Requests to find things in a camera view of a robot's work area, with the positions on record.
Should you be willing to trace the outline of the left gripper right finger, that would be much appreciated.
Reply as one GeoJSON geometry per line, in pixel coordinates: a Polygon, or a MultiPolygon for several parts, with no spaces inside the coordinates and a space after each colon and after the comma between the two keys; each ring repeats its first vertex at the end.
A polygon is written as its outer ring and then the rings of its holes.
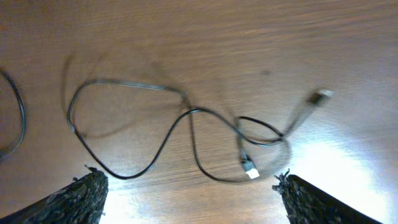
{"type": "Polygon", "coordinates": [[[289,171],[276,176],[278,192],[291,224],[380,224],[289,171]]]}

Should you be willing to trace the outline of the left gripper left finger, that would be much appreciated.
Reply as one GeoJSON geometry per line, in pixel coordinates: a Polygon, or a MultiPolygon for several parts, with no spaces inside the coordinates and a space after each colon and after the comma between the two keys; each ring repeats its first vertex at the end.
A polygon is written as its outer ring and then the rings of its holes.
{"type": "Polygon", "coordinates": [[[108,194],[108,177],[89,167],[89,174],[47,197],[1,218],[1,223],[99,223],[108,194]]]}

